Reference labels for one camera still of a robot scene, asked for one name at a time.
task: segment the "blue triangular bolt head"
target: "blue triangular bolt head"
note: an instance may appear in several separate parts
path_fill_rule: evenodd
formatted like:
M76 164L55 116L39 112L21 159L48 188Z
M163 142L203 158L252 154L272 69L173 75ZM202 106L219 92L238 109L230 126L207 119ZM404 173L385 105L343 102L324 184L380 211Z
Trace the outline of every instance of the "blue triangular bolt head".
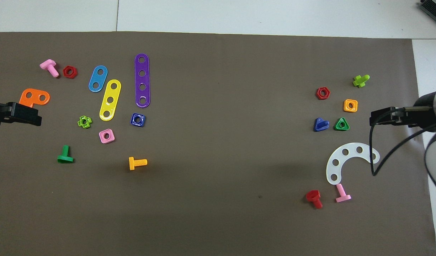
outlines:
M336 122L336 124L334 126L334 129L337 130L337 131L347 131L347 130L349 130L348 122L346 121L345 118L340 118Z
M329 128L329 121L325 121L322 118L316 118L314 121L314 127L313 130L315 132L324 131Z

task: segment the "lime green nut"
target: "lime green nut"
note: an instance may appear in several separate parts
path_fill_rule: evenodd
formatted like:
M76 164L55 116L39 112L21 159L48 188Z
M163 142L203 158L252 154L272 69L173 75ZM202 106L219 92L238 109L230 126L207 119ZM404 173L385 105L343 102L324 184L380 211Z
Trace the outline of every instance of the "lime green nut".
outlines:
M74 161L74 158L68 156L68 151L70 150L70 146L65 145L62 149L62 155L57 157L57 162L60 164L68 164Z
M79 121L77 122L77 124L84 129L90 128L91 123L91 118L88 118L86 116L81 116L79 118Z
M359 88L362 88L363 86L365 86L365 82L368 81L369 79L369 75L364 75L363 77L361 76L356 76L354 78L354 86L359 86Z

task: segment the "dark green bolt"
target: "dark green bolt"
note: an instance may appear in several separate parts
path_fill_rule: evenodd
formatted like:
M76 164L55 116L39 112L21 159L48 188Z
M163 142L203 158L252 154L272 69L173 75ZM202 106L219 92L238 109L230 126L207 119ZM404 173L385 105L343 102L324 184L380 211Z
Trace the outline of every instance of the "dark green bolt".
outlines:
M68 151L70 149L70 146L65 145L62 149L62 155L59 155L57 157L57 161L61 164L68 164L69 162L73 162L74 158L68 156Z

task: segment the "green triangular nut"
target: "green triangular nut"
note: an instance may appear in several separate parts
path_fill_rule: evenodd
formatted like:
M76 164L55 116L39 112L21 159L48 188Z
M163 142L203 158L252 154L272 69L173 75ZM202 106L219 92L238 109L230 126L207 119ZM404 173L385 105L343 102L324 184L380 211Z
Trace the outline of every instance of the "green triangular nut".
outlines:
M334 129L337 130L337 131L347 131L347 130L349 130L348 122L346 121L345 118L340 118L336 122L336 124L334 126Z

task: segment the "blue square nut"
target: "blue square nut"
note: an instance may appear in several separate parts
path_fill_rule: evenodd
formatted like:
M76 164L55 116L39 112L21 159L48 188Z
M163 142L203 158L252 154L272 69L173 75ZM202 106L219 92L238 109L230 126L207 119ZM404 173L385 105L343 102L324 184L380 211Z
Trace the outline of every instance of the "blue square nut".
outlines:
M134 113L131 118L131 124L134 126L143 127L145 124L145 115Z

